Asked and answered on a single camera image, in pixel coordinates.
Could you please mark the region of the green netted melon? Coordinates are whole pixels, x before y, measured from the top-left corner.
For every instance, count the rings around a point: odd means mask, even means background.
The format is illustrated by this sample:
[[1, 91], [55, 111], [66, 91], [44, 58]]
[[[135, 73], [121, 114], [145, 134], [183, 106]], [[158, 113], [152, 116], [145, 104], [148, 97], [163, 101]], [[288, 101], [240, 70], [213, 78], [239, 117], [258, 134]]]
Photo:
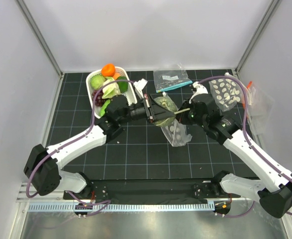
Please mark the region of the green netted melon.
[[166, 127], [166, 126], [170, 126], [170, 125], [174, 124], [174, 122], [177, 120], [178, 114], [188, 110], [188, 109], [185, 109], [185, 110], [180, 111], [177, 108], [174, 101], [170, 97], [162, 96], [161, 100], [159, 102], [159, 105], [161, 105], [162, 107], [166, 108], [167, 110], [169, 110], [171, 112], [174, 112], [175, 117], [169, 118], [166, 120], [160, 120], [158, 122], [153, 123], [153, 125], [158, 126], [158, 127]]

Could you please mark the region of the white dotted zip bag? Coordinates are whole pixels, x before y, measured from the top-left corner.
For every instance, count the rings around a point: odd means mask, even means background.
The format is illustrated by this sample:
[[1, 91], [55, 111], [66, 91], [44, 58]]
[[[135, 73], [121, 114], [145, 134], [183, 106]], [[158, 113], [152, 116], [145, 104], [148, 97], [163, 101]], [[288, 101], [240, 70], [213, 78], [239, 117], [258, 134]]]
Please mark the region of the white dotted zip bag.
[[[170, 97], [167, 93], [162, 93], [164, 97]], [[173, 147], [185, 146], [192, 139], [192, 135], [186, 132], [186, 126], [179, 123], [177, 120], [174, 124], [166, 127], [161, 127], [161, 130]]]

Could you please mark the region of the white perforated plastic basket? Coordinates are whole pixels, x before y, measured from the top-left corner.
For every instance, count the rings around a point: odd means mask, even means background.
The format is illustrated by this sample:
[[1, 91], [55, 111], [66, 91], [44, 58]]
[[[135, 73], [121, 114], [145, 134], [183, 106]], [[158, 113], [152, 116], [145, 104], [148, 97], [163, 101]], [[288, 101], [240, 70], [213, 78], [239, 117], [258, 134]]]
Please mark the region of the white perforated plastic basket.
[[[116, 72], [120, 73], [121, 76], [125, 76], [127, 79], [129, 79], [128, 74], [126, 73], [126, 71], [123, 68], [118, 67], [118, 66], [115, 66], [115, 68], [116, 68]], [[86, 88], [87, 88], [87, 93], [88, 93], [88, 96], [89, 96], [89, 101], [90, 101], [91, 107], [93, 107], [92, 93], [93, 93], [94, 90], [90, 85], [90, 80], [94, 75], [101, 75], [101, 69], [96, 70], [94, 72], [91, 72], [86, 77], [86, 81], [85, 82], [86, 82]], [[128, 90], [127, 90], [127, 92], [123, 93], [122, 95], [124, 95], [127, 98], [129, 106], [131, 104], [136, 104], [137, 103], [137, 98], [135, 96], [134, 88], [133, 88], [131, 83], [128, 83]], [[100, 107], [97, 107], [97, 106], [94, 107], [94, 115], [98, 119], [100, 118], [100, 115], [99, 115], [100, 109], [101, 109]]]

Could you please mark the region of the white cauliflower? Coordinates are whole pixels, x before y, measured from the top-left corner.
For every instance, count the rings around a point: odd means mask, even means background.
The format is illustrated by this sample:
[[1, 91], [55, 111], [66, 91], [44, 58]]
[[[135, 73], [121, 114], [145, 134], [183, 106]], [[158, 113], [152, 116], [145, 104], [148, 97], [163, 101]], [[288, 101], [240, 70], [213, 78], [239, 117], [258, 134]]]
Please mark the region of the white cauliflower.
[[103, 95], [102, 98], [103, 99], [111, 99], [114, 96], [120, 95], [121, 91], [119, 88], [118, 83], [116, 83], [115, 80], [112, 79], [108, 79], [103, 83]]

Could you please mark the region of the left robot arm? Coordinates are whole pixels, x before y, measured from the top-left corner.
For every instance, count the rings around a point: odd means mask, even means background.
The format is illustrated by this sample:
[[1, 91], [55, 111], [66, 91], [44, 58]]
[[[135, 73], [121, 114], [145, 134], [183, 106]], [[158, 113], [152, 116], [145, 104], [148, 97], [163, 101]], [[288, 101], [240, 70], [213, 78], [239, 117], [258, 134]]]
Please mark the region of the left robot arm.
[[85, 152], [102, 146], [123, 132], [123, 124], [134, 120], [147, 120], [150, 123], [175, 118], [175, 112], [168, 109], [168, 104], [160, 105], [152, 96], [144, 95], [136, 104], [128, 104], [127, 98], [118, 95], [110, 100], [104, 115], [93, 118], [92, 124], [76, 136], [49, 147], [36, 145], [29, 155], [24, 168], [28, 177], [26, 195], [29, 198], [30, 187], [34, 187], [36, 195], [45, 196], [55, 190], [66, 191], [87, 199], [94, 186], [82, 172], [63, 171], [65, 165]]

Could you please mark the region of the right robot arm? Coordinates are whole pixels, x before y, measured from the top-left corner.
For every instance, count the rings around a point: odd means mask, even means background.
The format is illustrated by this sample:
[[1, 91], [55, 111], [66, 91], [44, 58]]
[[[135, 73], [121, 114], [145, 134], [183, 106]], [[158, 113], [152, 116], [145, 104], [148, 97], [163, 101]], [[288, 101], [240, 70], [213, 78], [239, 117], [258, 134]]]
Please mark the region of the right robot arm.
[[292, 172], [265, 153], [231, 116], [220, 114], [211, 94], [184, 100], [177, 120], [198, 125], [206, 135], [239, 157], [259, 178], [242, 178], [227, 171], [216, 174], [211, 192], [216, 197], [235, 194], [254, 200], [280, 219], [292, 207]]

